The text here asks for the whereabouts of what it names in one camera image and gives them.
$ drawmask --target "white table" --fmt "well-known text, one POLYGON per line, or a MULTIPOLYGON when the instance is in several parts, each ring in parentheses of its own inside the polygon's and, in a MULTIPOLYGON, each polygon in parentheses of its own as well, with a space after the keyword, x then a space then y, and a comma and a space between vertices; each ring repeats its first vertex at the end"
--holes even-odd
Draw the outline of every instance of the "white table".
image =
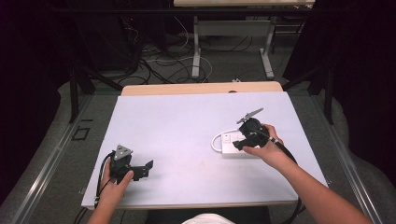
POLYGON ((295 203, 297 194, 287 180, 262 160, 224 159, 210 146, 216 134, 239 128, 236 121, 260 107, 264 110, 255 118, 275 125, 299 165, 327 186, 290 98, 279 88, 263 82, 136 86, 136 94, 134 87, 125 90, 81 205, 93 209, 100 165, 118 144, 134 151, 132 166, 154 160, 149 177, 125 191, 122 209, 295 203), (199 88, 214 93, 197 93, 199 88), (144 95, 142 89, 152 91, 144 95), (181 89, 183 94, 175 93, 181 89), (238 92, 222 93, 226 90, 238 92))
MULTIPOLYGON (((277 7, 313 5, 315 0, 175 0, 174 4, 176 7, 277 7)), ((194 17, 194 59, 191 76, 199 76, 200 35, 255 35, 266 36, 260 54, 266 77, 274 79, 268 51, 275 26, 276 17, 272 17, 270 21, 199 21, 198 17, 194 17)))

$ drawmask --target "person's right hand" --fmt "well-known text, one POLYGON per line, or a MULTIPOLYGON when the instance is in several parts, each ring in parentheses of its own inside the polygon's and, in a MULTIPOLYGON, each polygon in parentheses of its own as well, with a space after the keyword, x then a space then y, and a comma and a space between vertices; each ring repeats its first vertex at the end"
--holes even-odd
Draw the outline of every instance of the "person's right hand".
MULTIPOLYGON (((283 141, 276 135, 274 126, 269 124, 263 124, 267 128, 268 133, 271 137, 277 139, 282 145, 283 141)), ((291 159, 277 147, 273 142, 268 141, 264 147, 243 147, 244 151, 248 154, 252 154, 262 158, 268 165, 278 169, 284 162, 291 161, 291 159)))

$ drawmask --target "black curtain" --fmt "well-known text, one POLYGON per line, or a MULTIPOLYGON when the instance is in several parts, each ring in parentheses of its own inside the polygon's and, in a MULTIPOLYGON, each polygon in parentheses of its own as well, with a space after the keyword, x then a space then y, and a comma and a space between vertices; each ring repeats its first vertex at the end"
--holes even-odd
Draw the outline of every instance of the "black curtain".
POLYGON ((35 1, 2 1, 0 21, 2 203, 46 135, 68 75, 35 1))
MULTIPOLYGON (((317 8, 346 7, 347 1, 318 0, 317 8)), ((350 150, 381 169, 396 186, 396 3, 358 1, 358 23, 338 50, 334 97, 344 109, 350 150)), ((348 16, 309 18, 290 57, 290 81, 323 62, 348 16)), ((309 78, 323 84, 324 74, 309 78)))

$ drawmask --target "gray carpet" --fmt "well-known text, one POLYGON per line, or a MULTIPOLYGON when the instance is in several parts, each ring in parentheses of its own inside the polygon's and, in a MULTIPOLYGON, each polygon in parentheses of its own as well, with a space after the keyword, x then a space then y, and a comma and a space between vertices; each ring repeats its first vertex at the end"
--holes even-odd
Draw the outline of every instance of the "gray carpet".
MULTIPOLYGON (((208 40, 212 45, 212 49, 214 46, 217 49, 231 49, 242 39, 243 37, 216 37, 209 38, 208 40)), ((295 40, 295 36, 292 35, 278 37, 276 41, 276 53, 270 55, 273 70, 276 72, 276 80, 282 84, 286 80, 281 75, 287 64, 295 40)), ((212 67, 209 82, 229 82, 236 77, 242 81, 266 80, 263 75, 262 62, 258 52, 258 47, 261 46, 262 39, 253 38, 251 47, 241 52, 203 51, 202 56, 210 61, 212 67)), ((175 49, 180 54, 183 53, 183 50, 179 49, 179 46, 176 46, 175 49)), ((186 60, 183 62, 188 64, 191 61, 186 60)), ((156 63, 150 64, 152 64, 154 70, 159 71, 165 77, 170 77, 173 81, 177 81, 179 77, 186 76, 186 72, 173 75, 177 70, 183 68, 180 64, 166 67, 156 63)), ((210 71, 209 64, 202 61, 202 67, 205 69, 206 74, 208 74, 210 71)), ((147 77, 148 73, 145 69, 139 68, 134 75, 147 77)), ((129 78, 122 81, 121 84, 136 84, 138 82, 139 80, 137 78, 129 78)), ((161 81, 155 77, 151 77, 150 84, 156 83, 161 83, 161 81)), ((330 188, 359 207, 360 205, 355 193, 334 151, 334 143, 328 135, 325 123, 322 122, 322 115, 315 108, 312 97, 307 95, 305 84, 303 83, 290 90, 290 99, 295 106, 311 147, 317 156, 320 168, 323 174, 332 181, 330 188)), ((34 204, 34 210, 28 218, 29 223, 71 223, 80 210, 83 195, 79 191, 86 187, 89 182, 92 167, 106 133, 106 126, 109 123, 118 94, 118 92, 110 90, 103 83, 95 81, 95 86, 98 88, 98 91, 90 98, 91 100, 88 103, 87 109, 79 118, 77 124, 80 129, 89 129, 88 135, 85 140, 71 140, 68 142, 62 159, 54 171, 50 182, 43 191, 38 203, 34 204)), ((12 218, 17 214, 29 189, 34 184, 35 179, 47 161, 49 154, 52 150, 57 149, 57 144, 64 135, 70 114, 68 86, 64 85, 59 91, 63 97, 63 102, 58 110, 57 117, 53 121, 46 138, 37 150, 25 174, 23 174, 17 186, 2 204, 0 208, 1 223, 10 223, 12 218)), ((335 128, 342 141, 347 144, 347 123, 342 114, 342 108, 336 102, 333 106, 333 114, 335 128)), ((80 137, 81 135, 83 133, 77 133, 75 137, 80 137)), ((394 200, 396 198, 395 188, 371 164, 356 157, 353 157, 353 159, 384 223, 395 223, 396 216, 392 213, 396 209, 396 200, 394 200)), ((293 208, 294 206, 292 205, 270 206, 272 222, 279 223, 289 217, 293 208)), ((82 221, 83 223, 86 222, 90 214, 90 211, 87 212, 82 221)), ((121 219, 123 223, 144 223, 146 215, 147 211, 127 211, 125 214, 123 211, 117 211, 112 223, 120 223, 121 219)), ((295 223, 315 222, 309 213, 305 211, 296 218, 295 223)))

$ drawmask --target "white shirt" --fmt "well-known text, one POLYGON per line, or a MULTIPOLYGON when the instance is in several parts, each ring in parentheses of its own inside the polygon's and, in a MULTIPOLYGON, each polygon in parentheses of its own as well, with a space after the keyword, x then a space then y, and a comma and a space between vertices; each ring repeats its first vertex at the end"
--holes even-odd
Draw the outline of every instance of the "white shirt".
POLYGON ((183 222, 182 224, 235 224, 235 223, 217 214, 201 214, 183 222))

